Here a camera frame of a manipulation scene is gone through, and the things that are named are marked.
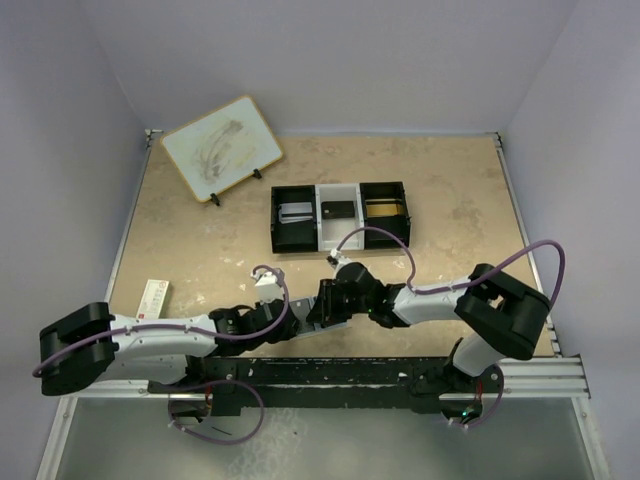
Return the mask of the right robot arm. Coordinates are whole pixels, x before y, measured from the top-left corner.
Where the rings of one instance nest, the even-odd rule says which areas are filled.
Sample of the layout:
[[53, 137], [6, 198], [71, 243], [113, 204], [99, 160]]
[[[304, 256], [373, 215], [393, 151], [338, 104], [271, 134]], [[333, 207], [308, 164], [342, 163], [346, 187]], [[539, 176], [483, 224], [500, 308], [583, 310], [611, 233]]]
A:
[[359, 262], [336, 267], [335, 275], [319, 284], [306, 317], [322, 327], [365, 314], [378, 325], [407, 328], [434, 320], [461, 320], [472, 334], [458, 342], [450, 363], [454, 369], [478, 377], [504, 358], [532, 358], [551, 301], [518, 279], [490, 272], [478, 264], [468, 278], [451, 286], [437, 284], [420, 295], [405, 283], [384, 284]]

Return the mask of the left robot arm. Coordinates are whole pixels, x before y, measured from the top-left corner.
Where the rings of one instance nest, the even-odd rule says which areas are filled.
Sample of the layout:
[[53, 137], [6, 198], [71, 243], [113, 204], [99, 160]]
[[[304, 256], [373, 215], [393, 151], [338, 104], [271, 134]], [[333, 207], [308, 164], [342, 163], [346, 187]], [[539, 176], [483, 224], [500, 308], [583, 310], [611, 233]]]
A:
[[41, 330], [41, 364], [34, 376], [45, 396], [110, 380], [174, 385], [197, 378], [199, 359], [238, 356], [289, 340], [299, 330], [290, 305], [278, 299], [156, 320], [114, 315], [107, 303], [94, 302]]

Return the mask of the black card in bin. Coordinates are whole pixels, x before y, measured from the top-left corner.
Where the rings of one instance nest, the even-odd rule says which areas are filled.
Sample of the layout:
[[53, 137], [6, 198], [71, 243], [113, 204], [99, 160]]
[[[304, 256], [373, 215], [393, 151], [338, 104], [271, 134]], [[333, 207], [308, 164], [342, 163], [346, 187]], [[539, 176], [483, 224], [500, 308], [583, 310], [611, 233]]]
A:
[[350, 200], [325, 201], [321, 203], [323, 220], [350, 219], [356, 216], [355, 203]]

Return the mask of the gold card in bin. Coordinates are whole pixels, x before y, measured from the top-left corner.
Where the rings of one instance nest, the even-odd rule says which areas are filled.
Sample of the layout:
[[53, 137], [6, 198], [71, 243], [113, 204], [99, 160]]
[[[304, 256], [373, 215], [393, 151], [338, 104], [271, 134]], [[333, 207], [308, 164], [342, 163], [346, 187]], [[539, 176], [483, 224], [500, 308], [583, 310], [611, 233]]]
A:
[[368, 218], [404, 216], [405, 207], [399, 199], [373, 199], [365, 202]]

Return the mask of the silver cards stack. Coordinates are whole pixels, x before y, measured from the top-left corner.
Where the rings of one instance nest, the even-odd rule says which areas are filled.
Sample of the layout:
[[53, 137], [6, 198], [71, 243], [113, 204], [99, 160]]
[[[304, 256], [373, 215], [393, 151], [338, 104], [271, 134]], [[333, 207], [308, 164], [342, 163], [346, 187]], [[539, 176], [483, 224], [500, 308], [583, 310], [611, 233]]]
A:
[[278, 206], [278, 221], [280, 224], [313, 221], [314, 213], [310, 202], [282, 203]]

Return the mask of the middle white tray bin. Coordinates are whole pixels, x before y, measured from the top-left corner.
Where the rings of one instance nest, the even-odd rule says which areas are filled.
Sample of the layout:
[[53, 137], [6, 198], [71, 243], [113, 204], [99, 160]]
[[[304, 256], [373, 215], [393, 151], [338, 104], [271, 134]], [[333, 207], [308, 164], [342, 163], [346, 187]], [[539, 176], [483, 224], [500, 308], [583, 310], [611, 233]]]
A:
[[[364, 226], [363, 203], [358, 183], [316, 184], [315, 201], [317, 213], [318, 250], [330, 251], [352, 231]], [[353, 214], [345, 218], [328, 218], [325, 213], [335, 202], [347, 202]]]

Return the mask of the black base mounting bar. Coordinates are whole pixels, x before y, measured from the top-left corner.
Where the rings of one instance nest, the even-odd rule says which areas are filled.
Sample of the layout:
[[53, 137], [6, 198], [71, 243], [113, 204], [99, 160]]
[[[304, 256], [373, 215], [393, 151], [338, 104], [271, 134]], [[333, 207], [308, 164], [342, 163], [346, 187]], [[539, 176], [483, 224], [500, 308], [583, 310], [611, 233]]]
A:
[[499, 393], [498, 366], [473, 378], [444, 357], [199, 359], [197, 378], [174, 385], [149, 383], [153, 394], [211, 392], [213, 416], [237, 416], [245, 407], [402, 409], [418, 414], [479, 416], [483, 394]]

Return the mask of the left black tray bin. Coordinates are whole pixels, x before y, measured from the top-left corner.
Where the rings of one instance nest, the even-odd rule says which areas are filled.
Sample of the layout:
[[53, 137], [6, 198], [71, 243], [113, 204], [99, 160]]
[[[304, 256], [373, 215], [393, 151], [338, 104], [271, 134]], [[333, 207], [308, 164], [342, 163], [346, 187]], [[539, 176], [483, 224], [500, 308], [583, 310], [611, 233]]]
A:
[[271, 188], [271, 249], [276, 254], [318, 250], [314, 185]]

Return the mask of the black tray bin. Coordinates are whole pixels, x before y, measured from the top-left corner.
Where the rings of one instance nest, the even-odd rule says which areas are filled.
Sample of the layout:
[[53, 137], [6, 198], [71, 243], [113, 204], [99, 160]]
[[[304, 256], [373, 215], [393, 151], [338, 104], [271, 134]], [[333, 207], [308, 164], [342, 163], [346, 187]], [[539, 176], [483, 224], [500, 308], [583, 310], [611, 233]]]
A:
[[410, 244], [411, 217], [402, 182], [360, 184], [364, 225], [385, 230], [405, 246]]
[[271, 249], [276, 254], [318, 250], [314, 185], [271, 188]]

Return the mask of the right black tray bin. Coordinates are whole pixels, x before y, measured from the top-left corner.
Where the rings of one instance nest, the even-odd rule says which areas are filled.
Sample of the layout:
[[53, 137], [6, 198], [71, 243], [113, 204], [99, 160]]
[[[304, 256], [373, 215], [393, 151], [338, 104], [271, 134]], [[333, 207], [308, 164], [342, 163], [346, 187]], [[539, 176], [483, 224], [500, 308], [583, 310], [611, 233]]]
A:
[[410, 244], [411, 217], [402, 182], [360, 184], [364, 225], [385, 230], [405, 246]]

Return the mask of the white green paper box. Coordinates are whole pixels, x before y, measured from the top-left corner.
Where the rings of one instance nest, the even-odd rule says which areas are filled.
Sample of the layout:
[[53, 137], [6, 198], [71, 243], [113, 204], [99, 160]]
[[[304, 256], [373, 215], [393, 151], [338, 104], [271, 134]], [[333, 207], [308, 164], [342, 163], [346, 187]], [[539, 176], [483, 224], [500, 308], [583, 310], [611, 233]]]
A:
[[137, 312], [138, 319], [159, 319], [169, 295], [170, 282], [149, 279], [146, 282]]

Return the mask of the whiteboard with yellow frame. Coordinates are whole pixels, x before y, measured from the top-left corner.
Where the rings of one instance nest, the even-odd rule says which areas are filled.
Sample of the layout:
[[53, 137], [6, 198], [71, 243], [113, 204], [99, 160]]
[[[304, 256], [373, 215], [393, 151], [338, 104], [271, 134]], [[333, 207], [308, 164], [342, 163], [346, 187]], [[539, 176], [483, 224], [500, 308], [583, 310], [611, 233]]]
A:
[[160, 138], [196, 201], [219, 196], [279, 161], [284, 152], [253, 98], [243, 95]]

